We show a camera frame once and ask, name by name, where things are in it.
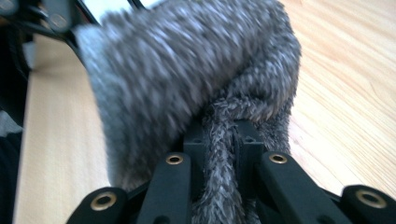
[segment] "black plastic part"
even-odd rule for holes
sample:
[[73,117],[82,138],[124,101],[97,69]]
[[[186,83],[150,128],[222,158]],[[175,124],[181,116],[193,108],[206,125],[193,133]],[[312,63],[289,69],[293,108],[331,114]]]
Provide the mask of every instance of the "black plastic part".
[[328,191],[326,189],[324,189],[323,191],[326,193],[327,197],[329,197],[329,199],[331,199],[332,202],[335,203],[335,205],[339,206],[340,200],[341,200],[340,196],[338,196],[338,195],[336,195],[336,194],[334,194],[334,193],[332,193],[332,192],[330,192],[330,191]]
[[23,126],[28,68],[23,66],[21,32],[8,25],[0,27],[0,107]]
[[254,164],[260,163],[264,142],[248,120],[238,120],[235,129],[237,139],[234,139],[234,146],[238,189],[243,198],[252,199],[256,196],[253,187]]
[[188,131],[184,134],[183,151],[191,158],[191,197],[198,198],[204,189],[205,183],[205,157],[207,147],[202,125],[193,121]]
[[9,17],[15,15],[20,9],[20,1],[7,0],[0,1],[0,16]]
[[124,213],[124,218],[122,219],[126,220],[125,223],[136,223],[140,209],[142,208],[143,201],[145,201],[148,188],[149,182],[128,193],[128,203],[125,207],[126,212]]
[[168,153],[157,163],[137,223],[191,223],[191,160],[187,154]]
[[64,35],[77,24],[78,11],[74,0],[43,0],[43,3],[49,13],[47,17],[49,28],[56,34]]
[[[100,210],[97,207],[109,203],[107,195],[111,194],[115,197],[115,202],[106,209]],[[127,194],[122,189],[117,188],[102,188],[89,194],[76,211],[67,221],[67,224],[118,224],[122,222],[122,213],[124,212],[125,204],[127,203]]]
[[264,153],[259,175],[286,223],[351,223],[291,156]]
[[271,224],[285,224],[285,220],[280,215],[280,213],[272,206],[264,203],[261,200],[256,201],[256,212],[259,216],[261,223],[271,223]]
[[396,202],[377,189],[348,186],[343,190],[340,207],[353,223],[396,223]]
[[12,223],[18,167],[20,164],[22,133],[0,136],[0,223]]
[[34,18],[37,18],[39,20],[46,20],[47,17],[49,16],[45,10],[43,10],[38,6],[27,5],[25,6],[25,8],[29,13],[32,14]]

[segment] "black plastic bracket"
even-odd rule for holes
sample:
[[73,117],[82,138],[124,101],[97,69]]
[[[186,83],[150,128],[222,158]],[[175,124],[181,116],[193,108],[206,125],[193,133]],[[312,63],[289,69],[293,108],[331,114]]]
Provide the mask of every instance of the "black plastic bracket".
[[243,198],[256,197],[254,190],[254,165],[260,163],[264,142],[253,124],[247,120],[236,122],[234,139],[236,157],[236,178],[238,190]]
[[396,202],[367,186],[344,188],[339,206],[353,223],[396,223]]
[[127,194],[123,189],[98,189],[84,198],[67,223],[121,223],[125,204],[127,204]]
[[207,137],[202,125],[194,120],[183,137],[183,152],[191,158],[191,197],[198,198],[204,189]]
[[291,156],[264,153],[258,173],[286,223],[351,223]]
[[191,160],[168,153],[155,168],[137,224],[191,223]]
[[75,0],[43,0],[48,12],[47,23],[56,34],[65,35],[78,23],[75,2]]

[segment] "gray fuzzy fabric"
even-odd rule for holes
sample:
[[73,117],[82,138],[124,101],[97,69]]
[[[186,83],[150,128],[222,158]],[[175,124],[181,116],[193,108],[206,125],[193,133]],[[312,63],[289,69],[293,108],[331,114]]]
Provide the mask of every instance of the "gray fuzzy fabric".
[[249,119],[269,150],[289,151],[300,45],[281,4],[174,0],[111,13],[102,24],[76,34],[106,135],[110,183],[130,190],[149,180],[203,111],[209,174],[192,222],[258,222],[254,203],[237,190],[233,127]]

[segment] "wood grain surface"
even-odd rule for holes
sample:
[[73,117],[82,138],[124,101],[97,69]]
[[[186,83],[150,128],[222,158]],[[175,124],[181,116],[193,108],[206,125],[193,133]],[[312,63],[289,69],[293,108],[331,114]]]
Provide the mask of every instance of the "wood grain surface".
[[[303,46],[290,120],[293,157],[323,188],[396,197],[396,2],[282,0]],[[37,36],[15,223],[65,223],[107,186],[104,140],[73,52]]]

